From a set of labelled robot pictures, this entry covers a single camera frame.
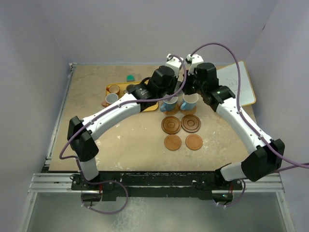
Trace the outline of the dark teal floral mug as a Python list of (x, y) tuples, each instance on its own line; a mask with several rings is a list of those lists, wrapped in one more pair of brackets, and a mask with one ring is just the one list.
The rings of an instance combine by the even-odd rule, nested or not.
[(177, 105), (178, 97), (171, 97), (166, 100), (163, 100), (163, 103), (160, 107), (161, 112), (170, 112), (173, 111)]

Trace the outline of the light blue mug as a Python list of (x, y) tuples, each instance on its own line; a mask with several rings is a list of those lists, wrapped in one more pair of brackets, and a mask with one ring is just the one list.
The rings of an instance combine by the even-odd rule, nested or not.
[(181, 104), (180, 109), (183, 111), (191, 111), (197, 104), (198, 101), (198, 94), (191, 94), (191, 95), (183, 95), (183, 102)]

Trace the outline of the woven rattan coaster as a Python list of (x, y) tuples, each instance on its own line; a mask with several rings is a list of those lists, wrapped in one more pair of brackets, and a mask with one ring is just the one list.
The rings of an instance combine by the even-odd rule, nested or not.
[(178, 113), (179, 109), (180, 109), (179, 105), (176, 104), (176, 105), (174, 106), (173, 110), (171, 110), (171, 111), (164, 111), (163, 113), (164, 113), (165, 115), (168, 115), (168, 116), (173, 116), (173, 115), (175, 115), (175, 114)]
[(197, 111), (197, 107), (195, 106), (192, 110), (182, 110), (180, 109), (180, 112), (184, 115), (194, 115)]

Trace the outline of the small grey cup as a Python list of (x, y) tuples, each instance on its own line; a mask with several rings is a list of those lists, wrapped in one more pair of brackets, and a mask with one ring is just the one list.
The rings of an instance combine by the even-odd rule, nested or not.
[(124, 90), (124, 94), (125, 93), (131, 93), (134, 89), (135, 89), (135, 85), (133, 85), (133, 84), (127, 85), (125, 90)]

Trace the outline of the dark ringed wooden coaster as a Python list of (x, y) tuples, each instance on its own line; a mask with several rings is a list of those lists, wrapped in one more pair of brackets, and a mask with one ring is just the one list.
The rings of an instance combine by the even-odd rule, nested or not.
[(181, 122), (174, 116), (165, 117), (161, 122), (161, 129), (167, 134), (177, 134), (181, 129)]

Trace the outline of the small orange cup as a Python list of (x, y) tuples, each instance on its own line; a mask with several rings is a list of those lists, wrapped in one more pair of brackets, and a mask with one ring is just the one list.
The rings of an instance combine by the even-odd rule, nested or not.
[(120, 93), (120, 87), (118, 85), (110, 85), (109, 87), (106, 87), (106, 90), (109, 93), (114, 93), (116, 95), (119, 95)]

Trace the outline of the pink handled mug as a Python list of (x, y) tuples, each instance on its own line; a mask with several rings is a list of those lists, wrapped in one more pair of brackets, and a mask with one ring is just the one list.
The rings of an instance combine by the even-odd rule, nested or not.
[(116, 93), (110, 93), (105, 97), (105, 100), (101, 103), (103, 107), (107, 107), (115, 102), (117, 102), (119, 99), (118, 95)]

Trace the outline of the plain orange wooden coaster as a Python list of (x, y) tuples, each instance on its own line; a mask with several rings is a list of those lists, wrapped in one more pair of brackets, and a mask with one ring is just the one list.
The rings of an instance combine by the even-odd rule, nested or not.
[(170, 134), (164, 139), (164, 145), (168, 150), (175, 151), (181, 147), (182, 141), (178, 135)]

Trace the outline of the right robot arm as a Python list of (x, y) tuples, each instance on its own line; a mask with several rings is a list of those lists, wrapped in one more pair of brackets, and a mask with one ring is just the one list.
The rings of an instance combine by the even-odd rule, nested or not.
[(255, 124), (242, 107), (237, 107), (235, 94), (229, 87), (219, 84), (217, 70), (212, 63), (200, 61), (194, 64), (190, 61), (189, 65), (183, 92), (199, 94), (205, 104), (233, 128), (249, 154), (242, 162), (227, 164), (217, 169), (215, 185), (226, 189), (232, 180), (247, 178), (255, 182), (277, 171), (282, 160), (275, 153), (283, 155), (283, 141), (273, 140)]

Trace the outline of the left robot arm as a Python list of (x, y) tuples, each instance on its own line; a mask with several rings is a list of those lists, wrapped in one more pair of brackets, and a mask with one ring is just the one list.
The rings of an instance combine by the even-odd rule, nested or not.
[(77, 154), (78, 165), (84, 175), (84, 186), (95, 189), (99, 185), (95, 161), (99, 149), (95, 141), (122, 120), (155, 105), (164, 96), (173, 94), (179, 71), (167, 65), (160, 66), (151, 77), (144, 78), (138, 84), (128, 85), (127, 92), (115, 103), (84, 119), (75, 116), (70, 120), (67, 139)]

